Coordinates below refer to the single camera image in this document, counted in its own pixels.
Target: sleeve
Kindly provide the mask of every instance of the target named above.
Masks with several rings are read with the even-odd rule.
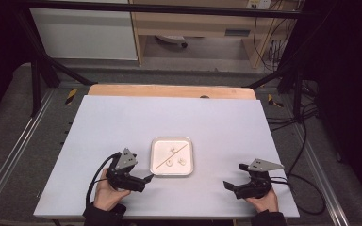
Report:
[[[121,226],[125,210],[122,204],[117,204],[112,210],[104,211],[93,206],[87,206],[84,211],[84,226]]]
[[[280,212],[263,211],[251,220],[252,226],[287,226],[284,215]]]

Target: wall outlet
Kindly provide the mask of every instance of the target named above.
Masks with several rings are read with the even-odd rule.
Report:
[[[260,0],[260,3],[258,4],[258,9],[269,9],[270,3],[272,0]]]
[[[260,4],[260,0],[249,0],[246,8],[257,9]]]
[[[272,0],[249,0],[246,8],[251,9],[269,9]]]

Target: hand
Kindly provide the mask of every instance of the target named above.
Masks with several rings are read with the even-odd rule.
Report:
[[[250,202],[258,213],[265,210],[269,210],[269,212],[279,212],[277,195],[272,188],[265,196],[260,199],[246,198],[245,201]]]
[[[105,168],[101,175],[101,180],[106,179],[107,168]],[[122,198],[129,195],[131,191],[114,189],[107,180],[98,182],[95,192],[95,201],[93,206],[98,209],[110,211],[120,202]]]

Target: white table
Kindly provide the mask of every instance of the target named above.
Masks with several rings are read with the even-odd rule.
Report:
[[[89,183],[107,157],[127,147],[138,155],[131,175],[143,178],[150,174],[152,140],[166,136],[191,139],[194,172],[187,178],[154,177],[142,193],[123,199],[124,218],[236,219],[256,214],[222,181],[246,184],[249,173],[239,170],[239,163],[255,158],[280,163],[259,101],[85,96],[34,215],[82,218]],[[270,176],[285,173],[279,169]],[[297,218],[289,188],[273,187],[280,211]]]

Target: white cabinet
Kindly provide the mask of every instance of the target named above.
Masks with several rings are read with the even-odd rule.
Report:
[[[31,13],[50,57],[137,60],[129,12],[31,8]]]

